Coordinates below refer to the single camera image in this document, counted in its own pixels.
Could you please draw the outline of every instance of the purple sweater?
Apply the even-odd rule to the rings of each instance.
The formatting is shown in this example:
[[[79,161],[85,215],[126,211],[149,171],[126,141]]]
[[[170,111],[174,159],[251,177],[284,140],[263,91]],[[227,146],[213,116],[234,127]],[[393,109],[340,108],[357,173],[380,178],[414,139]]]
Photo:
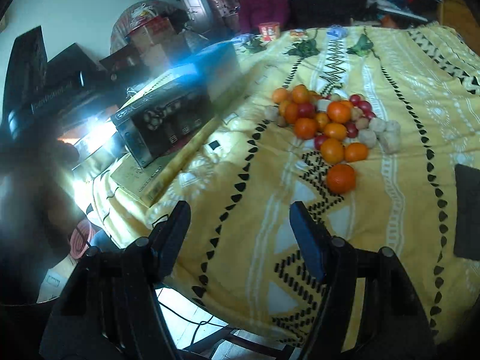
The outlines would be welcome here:
[[[240,0],[240,29],[242,33],[258,30],[258,25],[278,21],[283,28],[289,21],[289,0]]]

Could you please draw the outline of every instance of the red fruit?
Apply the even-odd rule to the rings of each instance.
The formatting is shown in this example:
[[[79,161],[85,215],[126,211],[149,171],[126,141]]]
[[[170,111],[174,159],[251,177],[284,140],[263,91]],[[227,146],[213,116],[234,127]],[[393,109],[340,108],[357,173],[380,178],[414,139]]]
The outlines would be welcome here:
[[[375,119],[377,117],[377,115],[375,115],[372,111],[365,112],[364,115],[368,120],[372,120],[372,119]]]
[[[315,106],[312,103],[303,103],[298,105],[298,117],[315,117]]]
[[[350,101],[354,106],[358,107],[359,103],[362,101],[362,98],[357,94],[353,94],[350,96]]]
[[[347,130],[347,134],[346,134],[347,137],[357,138],[357,135],[359,134],[359,131],[357,130],[357,127],[355,126],[355,123],[353,123],[353,122],[345,123],[345,127],[346,127],[346,130]]]
[[[358,102],[357,107],[359,107],[363,113],[371,111],[371,104],[365,100]]]
[[[315,149],[320,150],[321,146],[323,143],[328,139],[327,135],[317,135],[315,137],[315,140],[313,141],[313,144],[315,145]]]

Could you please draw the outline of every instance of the patterned tablecloth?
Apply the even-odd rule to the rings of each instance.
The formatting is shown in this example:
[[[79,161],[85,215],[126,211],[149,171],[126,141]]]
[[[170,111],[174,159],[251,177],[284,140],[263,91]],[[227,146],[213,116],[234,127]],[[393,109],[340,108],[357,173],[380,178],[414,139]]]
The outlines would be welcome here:
[[[347,54],[363,32],[373,52]],[[285,54],[287,33],[264,52],[238,50],[249,78],[245,101],[176,169],[152,207],[130,198],[106,172],[93,182],[94,210],[124,247],[186,200],[192,222],[166,283],[232,325],[301,345],[322,294],[289,224],[289,205],[301,200],[315,220],[355,247],[393,248],[435,339],[446,340],[480,292],[479,263],[453,255],[454,165],[480,164],[480,58],[440,26],[354,27],[342,40],[329,40],[324,29],[308,35],[321,50],[308,59]],[[376,115],[400,122],[401,152],[387,155],[377,146],[353,164],[356,190],[331,195],[322,180],[328,165],[313,142],[265,120],[273,89],[300,83],[318,92],[341,84],[337,92],[345,96],[363,93]],[[361,300],[359,280],[346,347],[355,340]]]

